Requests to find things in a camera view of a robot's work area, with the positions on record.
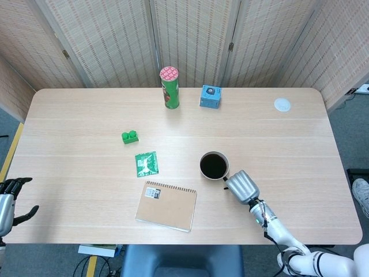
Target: black coffee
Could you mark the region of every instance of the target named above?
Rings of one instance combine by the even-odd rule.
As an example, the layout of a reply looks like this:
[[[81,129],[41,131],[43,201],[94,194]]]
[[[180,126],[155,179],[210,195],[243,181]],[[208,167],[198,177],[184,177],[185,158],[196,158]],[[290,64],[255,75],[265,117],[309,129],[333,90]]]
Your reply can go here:
[[[202,173],[210,179],[222,178],[227,171],[227,163],[218,154],[208,154],[200,162]]]

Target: spiral binding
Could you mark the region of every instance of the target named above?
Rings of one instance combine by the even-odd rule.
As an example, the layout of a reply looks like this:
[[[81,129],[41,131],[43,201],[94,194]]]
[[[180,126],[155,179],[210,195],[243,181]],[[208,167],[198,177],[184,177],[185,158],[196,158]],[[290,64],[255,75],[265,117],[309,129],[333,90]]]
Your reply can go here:
[[[194,189],[181,188],[180,186],[166,185],[166,184],[152,182],[152,181],[147,181],[146,184],[154,185],[154,186],[161,186],[162,188],[181,190],[183,192],[196,193],[196,190],[194,190]]]

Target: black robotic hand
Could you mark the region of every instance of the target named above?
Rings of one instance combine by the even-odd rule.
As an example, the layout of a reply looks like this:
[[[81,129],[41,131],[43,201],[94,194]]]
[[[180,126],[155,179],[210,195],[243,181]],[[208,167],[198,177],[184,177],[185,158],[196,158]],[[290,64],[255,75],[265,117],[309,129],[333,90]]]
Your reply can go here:
[[[32,178],[17,178],[0,183],[0,237],[7,235],[13,226],[33,217],[39,209],[39,206],[34,206],[28,214],[14,218],[17,196],[22,186],[31,180]]]

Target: brown notebook cover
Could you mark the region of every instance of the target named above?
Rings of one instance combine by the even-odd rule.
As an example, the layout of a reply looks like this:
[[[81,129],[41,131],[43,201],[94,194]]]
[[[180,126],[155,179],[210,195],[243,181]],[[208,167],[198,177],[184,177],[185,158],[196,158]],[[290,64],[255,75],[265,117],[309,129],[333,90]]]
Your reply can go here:
[[[146,182],[136,219],[189,232],[194,216],[197,192],[156,182]]]

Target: green can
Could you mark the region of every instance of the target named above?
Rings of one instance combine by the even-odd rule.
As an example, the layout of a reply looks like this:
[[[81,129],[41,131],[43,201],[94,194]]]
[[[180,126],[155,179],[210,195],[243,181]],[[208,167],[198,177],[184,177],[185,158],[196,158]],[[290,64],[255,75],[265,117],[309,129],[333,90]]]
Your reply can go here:
[[[173,66],[166,66],[160,71],[160,78],[165,106],[177,108],[179,106],[178,70]]]

